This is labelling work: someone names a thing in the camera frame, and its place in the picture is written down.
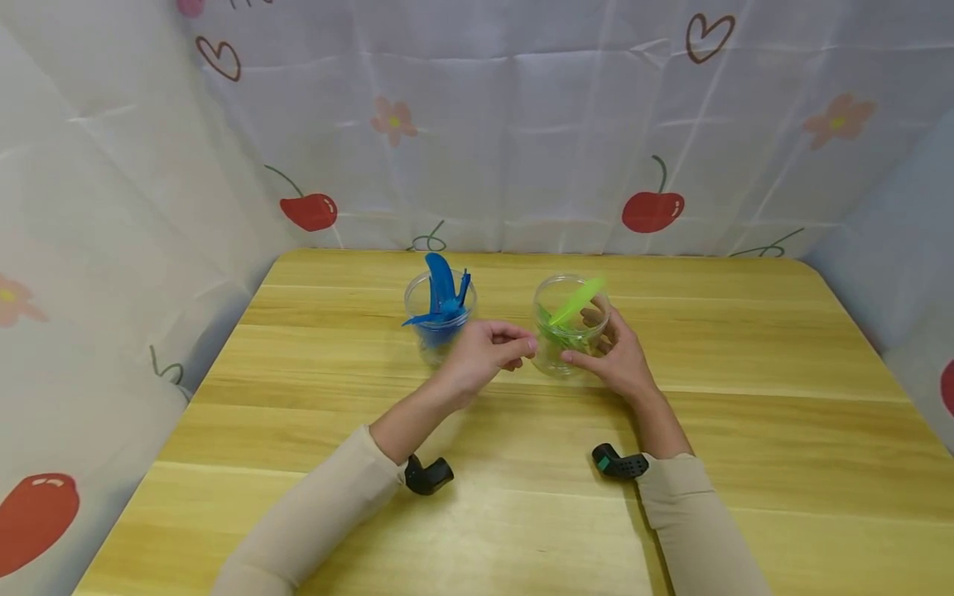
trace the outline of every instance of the black wrist tracker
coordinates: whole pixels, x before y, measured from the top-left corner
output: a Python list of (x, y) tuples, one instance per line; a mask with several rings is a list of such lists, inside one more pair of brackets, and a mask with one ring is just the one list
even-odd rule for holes
[(407, 458), (407, 467), (404, 469), (404, 482), (411, 492), (429, 496), (441, 489), (441, 486), (454, 480), (454, 471), (444, 458), (438, 458), (428, 467), (421, 465), (421, 460), (414, 454)]
[(637, 453), (625, 458), (619, 457), (616, 450), (607, 442), (598, 445), (592, 452), (593, 463), (604, 476), (620, 480), (638, 478), (650, 469), (649, 460), (643, 454)]

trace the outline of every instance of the pink flower print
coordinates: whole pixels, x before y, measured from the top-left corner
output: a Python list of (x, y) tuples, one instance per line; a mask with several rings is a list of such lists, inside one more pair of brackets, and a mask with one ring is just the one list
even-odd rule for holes
[(371, 118), (371, 126), (381, 134), (387, 134), (387, 142), (391, 147), (401, 143), (401, 135), (417, 136), (417, 128), (411, 124), (411, 110), (403, 101), (397, 101), (391, 107), (391, 102), (381, 95), (374, 100), (374, 107), (378, 115)]
[(812, 116), (801, 128), (815, 134), (812, 151), (821, 149), (834, 137), (853, 139), (861, 134), (864, 123), (875, 112), (873, 101), (855, 101), (851, 93), (843, 93), (832, 99), (824, 115)]
[(30, 304), (33, 298), (27, 286), (0, 276), (0, 327), (12, 327), (20, 315), (46, 322), (43, 311)]
[(205, 0), (176, 0), (176, 6), (183, 16), (194, 19), (202, 14), (202, 9), (205, 8)]

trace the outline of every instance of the plastic cup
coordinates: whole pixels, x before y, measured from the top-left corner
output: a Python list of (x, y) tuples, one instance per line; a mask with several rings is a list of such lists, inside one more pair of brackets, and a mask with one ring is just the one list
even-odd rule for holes
[[(459, 289), (461, 287), (461, 277), (464, 274), (456, 269), (452, 269), (450, 273), (454, 276), (454, 287)], [(407, 284), (407, 289), (404, 290), (404, 309), (407, 311), (409, 318), (430, 312), (429, 271), (421, 273)], [(421, 355), (421, 360), (430, 366), (440, 366), (444, 362), (444, 358), (450, 351), (450, 345), (457, 337), (457, 333), (477, 310), (477, 288), (474, 287), (473, 282), (467, 288), (467, 295), (464, 297), (464, 309), (464, 313), (456, 319), (413, 325), (418, 336), (418, 352)]]
[(574, 350), (599, 356), (596, 346), (610, 320), (606, 294), (596, 295), (584, 312), (573, 313), (566, 320), (550, 325), (550, 316), (562, 308), (570, 297), (586, 282), (584, 277), (560, 274), (548, 277), (537, 287), (533, 295), (533, 320), (536, 323), (537, 355), (533, 364), (545, 375), (569, 377), (580, 369), (563, 362), (560, 355), (565, 350)]

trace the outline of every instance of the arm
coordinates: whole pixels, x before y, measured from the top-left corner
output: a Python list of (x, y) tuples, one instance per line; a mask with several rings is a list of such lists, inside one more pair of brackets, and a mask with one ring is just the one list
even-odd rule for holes
[(265, 514), (222, 567), (212, 596), (291, 596), (404, 483), (407, 458), (501, 369), (531, 357), (529, 331), (473, 321), (434, 377), (355, 431)]
[[(609, 304), (602, 358), (565, 352), (564, 360), (593, 372), (635, 414), (649, 471), (636, 482), (646, 517), (662, 546), (676, 596), (771, 594), (729, 510), (659, 391), (636, 333)], [(588, 319), (601, 319), (590, 312)]]

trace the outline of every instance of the white curtain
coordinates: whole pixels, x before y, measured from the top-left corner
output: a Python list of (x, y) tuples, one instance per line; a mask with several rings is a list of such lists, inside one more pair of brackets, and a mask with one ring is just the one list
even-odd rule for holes
[(0, 2), (3, 596), (71, 593), (297, 245), (177, 28), (173, 4)]
[(5, 0), (0, 594), (70, 593), (282, 252), (802, 256), (951, 107), (952, 25), (942, 0)]
[(954, 451), (951, 111), (809, 262)]
[(318, 246), (798, 257), (954, 105), (943, 0), (178, 6)]

